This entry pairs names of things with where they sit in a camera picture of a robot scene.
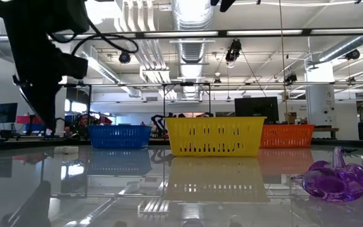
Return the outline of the large black monitor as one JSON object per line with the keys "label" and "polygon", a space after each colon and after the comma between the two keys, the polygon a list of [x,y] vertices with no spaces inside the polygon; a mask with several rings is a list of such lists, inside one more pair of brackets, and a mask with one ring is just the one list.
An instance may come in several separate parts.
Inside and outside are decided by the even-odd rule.
{"label": "large black monitor", "polygon": [[236,98],[234,100],[235,116],[266,117],[266,124],[279,121],[278,100],[276,96],[256,98]]}

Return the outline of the white ceiling pipe bundle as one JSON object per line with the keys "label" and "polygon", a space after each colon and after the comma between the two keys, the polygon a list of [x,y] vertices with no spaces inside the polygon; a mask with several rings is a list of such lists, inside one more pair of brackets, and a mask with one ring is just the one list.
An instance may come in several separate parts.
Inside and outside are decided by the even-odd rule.
{"label": "white ceiling pipe bundle", "polygon": [[[118,32],[155,32],[154,0],[115,0],[119,16],[114,27]],[[135,54],[140,64],[140,77],[148,83],[169,83],[170,70],[164,61],[158,40],[138,40]]]}

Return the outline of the wooden bench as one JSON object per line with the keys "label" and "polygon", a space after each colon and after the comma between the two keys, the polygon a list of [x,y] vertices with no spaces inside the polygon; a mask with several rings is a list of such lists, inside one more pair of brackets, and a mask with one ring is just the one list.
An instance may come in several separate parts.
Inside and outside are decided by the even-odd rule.
{"label": "wooden bench", "polygon": [[334,127],[314,127],[313,132],[329,132],[330,133],[330,138],[331,139],[336,139],[336,133],[339,131],[339,128],[334,128]]}

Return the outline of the yellow plastic basket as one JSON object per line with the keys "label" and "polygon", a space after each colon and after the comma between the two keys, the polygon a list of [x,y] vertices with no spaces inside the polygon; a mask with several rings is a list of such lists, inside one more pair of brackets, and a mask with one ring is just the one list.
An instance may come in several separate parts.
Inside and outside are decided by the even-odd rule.
{"label": "yellow plastic basket", "polygon": [[168,118],[175,156],[256,157],[265,117]]}

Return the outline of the white round pillar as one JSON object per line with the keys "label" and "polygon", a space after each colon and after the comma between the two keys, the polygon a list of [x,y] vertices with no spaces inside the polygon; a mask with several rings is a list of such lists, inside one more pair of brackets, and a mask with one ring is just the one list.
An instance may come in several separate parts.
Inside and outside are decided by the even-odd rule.
{"label": "white round pillar", "polygon": [[333,127],[336,123],[336,115],[332,63],[325,62],[308,67],[305,81],[311,83],[306,86],[308,123]]}

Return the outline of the small black monitor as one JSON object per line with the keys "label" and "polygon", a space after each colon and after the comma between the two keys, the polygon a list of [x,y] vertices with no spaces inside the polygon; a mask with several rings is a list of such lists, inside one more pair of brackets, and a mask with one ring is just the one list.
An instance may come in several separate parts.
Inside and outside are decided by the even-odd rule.
{"label": "small black monitor", "polygon": [[15,123],[17,114],[17,103],[0,104],[0,123]]}

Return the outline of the black neighbour rig frame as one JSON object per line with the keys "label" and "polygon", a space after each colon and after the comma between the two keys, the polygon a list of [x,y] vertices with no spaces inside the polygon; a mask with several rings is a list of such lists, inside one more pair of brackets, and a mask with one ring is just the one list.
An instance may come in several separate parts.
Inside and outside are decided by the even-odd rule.
{"label": "black neighbour rig frame", "polygon": [[91,123],[91,85],[82,81],[61,84],[56,95],[56,134],[63,138],[88,137]]}
{"label": "black neighbour rig frame", "polygon": [[169,93],[169,91],[166,89],[167,86],[170,86],[171,89],[173,89],[176,86],[182,86],[182,87],[198,86],[209,96],[209,111],[207,112],[207,115],[209,117],[214,116],[214,114],[212,113],[212,110],[211,110],[212,104],[211,104],[211,84],[210,83],[194,83],[194,82],[187,81],[187,82],[181,82],[181,83],[164,83],[164,84],[160,84],[160,86],[163,89],[163,114],[165,114],[165,112],[166,112],[166,107],[165,107],[166,95]]}

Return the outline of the blue plastic basket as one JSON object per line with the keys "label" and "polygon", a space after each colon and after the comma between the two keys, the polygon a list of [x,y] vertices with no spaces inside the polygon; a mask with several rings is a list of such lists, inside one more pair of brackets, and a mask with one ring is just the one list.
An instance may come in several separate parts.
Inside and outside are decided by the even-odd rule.
{"label": "blue plastic basket", "polygon": [[100,149],[140,149],[148,147],[151,127],[146,125],[91,125],[91,145]]}

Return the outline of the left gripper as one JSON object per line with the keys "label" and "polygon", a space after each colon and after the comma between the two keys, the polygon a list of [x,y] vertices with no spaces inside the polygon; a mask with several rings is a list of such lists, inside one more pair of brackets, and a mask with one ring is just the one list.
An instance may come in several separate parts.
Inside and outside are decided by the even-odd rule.
{"label": "left gripper", "polygon": [[55,97],[61,89],[63,76],[83,79],[87,75],[88,61],[82,57],[63,53],[44,33],[26,36],[10,31],[11,46],[17,74],[14,84],[22,87],[22,95],[45,129],[55,134]]}

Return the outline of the orange plastic basket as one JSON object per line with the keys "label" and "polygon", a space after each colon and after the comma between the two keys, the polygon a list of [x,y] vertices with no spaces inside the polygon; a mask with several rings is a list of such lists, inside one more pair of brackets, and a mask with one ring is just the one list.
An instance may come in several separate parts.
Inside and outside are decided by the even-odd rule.
{"label": "orange plastic basket", "polygon": [[314,125],[264,125],[260,148],[309,148]]}

